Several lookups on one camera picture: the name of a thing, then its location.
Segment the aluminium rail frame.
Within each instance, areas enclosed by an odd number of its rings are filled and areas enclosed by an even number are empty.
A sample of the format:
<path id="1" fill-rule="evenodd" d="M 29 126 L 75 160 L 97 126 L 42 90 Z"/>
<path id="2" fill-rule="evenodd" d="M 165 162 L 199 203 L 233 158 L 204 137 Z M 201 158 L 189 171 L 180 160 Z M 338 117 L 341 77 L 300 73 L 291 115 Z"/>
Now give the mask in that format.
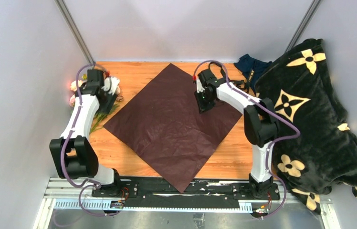
<path id="1" fill-rule="evenodd" d="M 121 177 L 122 190 L 51 178 L 36 229 L 338 229 L 333 201 L 316 214 L 276 181 L 254 198 L 248 180 L 194 179 L 183 193 L 160 177 Z"/>

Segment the dark blue cloth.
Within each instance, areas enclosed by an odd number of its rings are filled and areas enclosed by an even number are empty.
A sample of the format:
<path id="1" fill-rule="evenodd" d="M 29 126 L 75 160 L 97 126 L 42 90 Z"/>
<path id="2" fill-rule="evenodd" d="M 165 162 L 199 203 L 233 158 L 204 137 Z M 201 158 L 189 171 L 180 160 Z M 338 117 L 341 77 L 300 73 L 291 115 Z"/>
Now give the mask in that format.
<path id="1" fill-rule="evenodd" d="M 263 62 L 261 60 L 251 57 L 249 54 L 245 54 L 239 58 L 233 65 L 242 73 L 245 77 L 247 91 L 251 89 L 256 93 L 255 85 L 257 80 L 263 75 L 264 71 L 273 62 Z"/>

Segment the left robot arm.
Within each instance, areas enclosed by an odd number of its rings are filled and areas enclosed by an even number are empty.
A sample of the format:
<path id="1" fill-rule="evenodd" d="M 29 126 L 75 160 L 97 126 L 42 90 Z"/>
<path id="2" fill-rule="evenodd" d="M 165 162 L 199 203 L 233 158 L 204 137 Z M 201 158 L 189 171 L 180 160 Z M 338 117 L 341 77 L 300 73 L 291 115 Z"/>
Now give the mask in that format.
<path id="1" fill-rule="evenodd" d="M 72 83 L 75 101 L 71 118 L 59 138 L 50 141 L 49 149 L 58 176 L 73 187 L 92 184 L 95 189 L 117 197 L 123 191 L 119 173 L 100 165 L 89 142 L 92 122 L 108 115 L 118 95 L 119 79 L 98 65 L 85 65 L 87 79 Z"/>

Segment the fake flower bunch with leaves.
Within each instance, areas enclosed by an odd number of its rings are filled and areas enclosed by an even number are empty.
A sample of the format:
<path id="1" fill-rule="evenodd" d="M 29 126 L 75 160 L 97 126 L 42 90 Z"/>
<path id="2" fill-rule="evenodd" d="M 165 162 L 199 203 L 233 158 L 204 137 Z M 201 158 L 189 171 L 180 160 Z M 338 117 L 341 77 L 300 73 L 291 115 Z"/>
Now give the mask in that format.
<path id="1" fill-rule="evenodd" d="M 114 76 L 102 77 L 100 81 L 74 80 L 70 90 L 73 95 L 69 105 L 73 111 L 64 134 L 72 129 L 73 135 L 89 136 L 115 110 L 114 103 L 123 100 L 120 79 Z"/>

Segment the dark red wrapping paper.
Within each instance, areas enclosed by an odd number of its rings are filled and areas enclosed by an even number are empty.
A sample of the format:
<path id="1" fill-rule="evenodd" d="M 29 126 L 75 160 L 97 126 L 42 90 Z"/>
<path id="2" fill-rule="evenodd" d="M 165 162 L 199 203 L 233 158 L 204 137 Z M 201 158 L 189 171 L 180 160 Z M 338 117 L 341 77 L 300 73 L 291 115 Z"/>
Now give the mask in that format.
<path id="1" fill-rule="evenodd" d="M 224 102 L 200 114 L 195 91 L 169 64 L 105 124 L 180 193 L 241 117 Z"/>

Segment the black blanket with cream flowers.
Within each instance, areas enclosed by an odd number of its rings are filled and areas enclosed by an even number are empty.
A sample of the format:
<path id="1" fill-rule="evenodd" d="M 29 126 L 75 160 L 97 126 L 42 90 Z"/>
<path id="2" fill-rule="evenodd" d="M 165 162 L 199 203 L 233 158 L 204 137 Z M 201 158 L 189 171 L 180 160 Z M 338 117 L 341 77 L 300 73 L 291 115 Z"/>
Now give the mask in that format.
<path id="1" fill-rule="evenodd" d="M 289 192 L 311 212 L 333 185 L 351 187 L 357 198 L 357 137 L 347 124 L 327 66 L 324 41 L 307 39 L 275 60 L 255 83 L 284 119 L 279 136 L 300 136 L 273 147 L 272 167 Z"/>

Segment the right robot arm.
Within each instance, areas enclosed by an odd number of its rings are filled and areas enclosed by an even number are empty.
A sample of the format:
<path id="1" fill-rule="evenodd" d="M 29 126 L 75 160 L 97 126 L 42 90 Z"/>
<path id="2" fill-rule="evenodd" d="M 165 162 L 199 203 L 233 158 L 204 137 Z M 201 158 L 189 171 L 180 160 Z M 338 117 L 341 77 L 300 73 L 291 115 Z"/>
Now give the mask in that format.
<path id="1" fill-rule="evenodd" d="M 273 187 L 271 144 L 279 132 L 278 120 L 271 116 L 272 101 L 253 97 L 225 78 L 217 79 L 209 69 L 193 76 L 193 82 L 200 113 L 212 109 L 216 101 L 223 101 L 243 115 L 245 136 L 252 145 L 252 169 L 248 186 L 237 192 L 253 199 L 268 196 Z"/>

